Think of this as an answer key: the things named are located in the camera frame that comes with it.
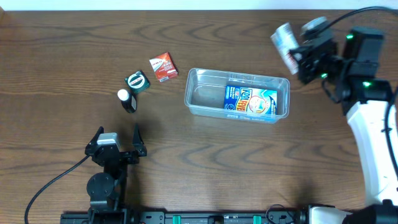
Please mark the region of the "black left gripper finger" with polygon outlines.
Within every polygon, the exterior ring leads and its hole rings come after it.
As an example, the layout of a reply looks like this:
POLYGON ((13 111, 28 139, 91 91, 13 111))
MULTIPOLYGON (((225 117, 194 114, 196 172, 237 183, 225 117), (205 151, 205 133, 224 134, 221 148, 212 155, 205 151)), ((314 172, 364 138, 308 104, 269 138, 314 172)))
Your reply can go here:
POLYGON ((139 125, 136 124, 134 126, 134 132, 133 132, 133 136, 132 136, 132 145, 135 148, 144 148, 145 144, 141 138, 141 134, 139 132, 139 125))
POLYGON ((96 134, 93 136, 91 141, 88 143, 88 147, 94 147, 97 145, 97 140, 101 134, 104 133, 104 128, 100 126, 96 132, 96 134))

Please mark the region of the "white sachet packet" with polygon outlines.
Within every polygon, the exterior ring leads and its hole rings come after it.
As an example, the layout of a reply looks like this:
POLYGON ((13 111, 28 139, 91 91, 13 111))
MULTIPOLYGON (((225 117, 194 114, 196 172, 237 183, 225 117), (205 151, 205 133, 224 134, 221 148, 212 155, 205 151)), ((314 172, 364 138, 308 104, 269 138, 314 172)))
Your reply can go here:
POLYGON ((290 73, 295 75, 299 69, 296 60, 290 53, 290 50, 298 48, 299 45, 294 37, 290 24, 287 22, 278 27, 271 35, 271 41, 275 45, 290 73))

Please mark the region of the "clear plastic container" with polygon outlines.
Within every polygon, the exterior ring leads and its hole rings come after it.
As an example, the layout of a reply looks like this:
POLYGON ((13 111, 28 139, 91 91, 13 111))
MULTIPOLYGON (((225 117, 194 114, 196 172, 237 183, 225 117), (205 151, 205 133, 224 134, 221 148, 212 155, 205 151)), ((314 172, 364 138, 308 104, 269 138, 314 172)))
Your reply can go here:
POLYGON ((286 118, 290 109, 290 82, 286 78, 193 68, 188 73, 185 105, 195 115, 276 123, 286 118), (277 114, 251 114, 224 108, 227 85, 275 90, 277 114))

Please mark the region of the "blue fever patch box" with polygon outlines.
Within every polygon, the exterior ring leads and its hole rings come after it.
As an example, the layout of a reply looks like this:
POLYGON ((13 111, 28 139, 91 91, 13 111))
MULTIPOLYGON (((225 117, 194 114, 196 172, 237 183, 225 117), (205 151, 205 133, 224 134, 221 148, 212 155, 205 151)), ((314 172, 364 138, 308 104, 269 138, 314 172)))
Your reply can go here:
POLYGON ((252 87, 227 85, 224 108, 251 114, 277 114, 277 92, 252 87))

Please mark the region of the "red small box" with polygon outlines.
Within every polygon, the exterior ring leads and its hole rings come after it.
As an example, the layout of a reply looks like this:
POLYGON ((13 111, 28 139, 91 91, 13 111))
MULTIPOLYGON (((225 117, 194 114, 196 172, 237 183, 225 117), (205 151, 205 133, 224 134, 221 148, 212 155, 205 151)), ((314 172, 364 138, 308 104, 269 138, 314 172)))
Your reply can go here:
POLYGON ((178 76, 178 71, 168 52, 150 59, 149 62, 156 78, 161 83, 178 76))

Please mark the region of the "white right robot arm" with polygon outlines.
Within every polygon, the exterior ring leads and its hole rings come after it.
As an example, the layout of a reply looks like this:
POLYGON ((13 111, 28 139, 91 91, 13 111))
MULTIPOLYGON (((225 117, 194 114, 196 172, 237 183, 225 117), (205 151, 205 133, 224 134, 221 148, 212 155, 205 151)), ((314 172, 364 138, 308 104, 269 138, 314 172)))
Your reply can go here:
MULTIPOLYGON (((163 223, 396 223, 397 222, 397 96, 387 80, 376 78, 384 40, 380 30, 354 27, 342 55, 323 17, 302 27, 299 45, 289 24, 272 41, 290 71, 302 83, 319 78, 332 84, 327 96, 342 106, 355 136, 363 169, 364 208, 346 212, 330 205, 288 210, 273 205, 253 215, 163 213, 163 223)), ((289 111, 290 84, 284 78, 193 68, 188 73, 185 104, 193 114, 275 123, 289 111)))

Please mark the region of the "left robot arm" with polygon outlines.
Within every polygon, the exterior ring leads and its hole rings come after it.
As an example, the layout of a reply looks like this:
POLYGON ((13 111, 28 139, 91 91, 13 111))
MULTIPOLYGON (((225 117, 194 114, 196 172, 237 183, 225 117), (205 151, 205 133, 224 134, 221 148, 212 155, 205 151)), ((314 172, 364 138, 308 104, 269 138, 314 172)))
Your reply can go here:
POLYGON ((130 209, 125 206, 127 167, 139 163, 147 155, 139 127, 134 127, 132 149, 121 152, 117 133, 105 133, 101 126, 85 147, 85 154, 103 168, 93 175, 86 186, 90 196, 90 220, 95 218, 129 220, 130 209))

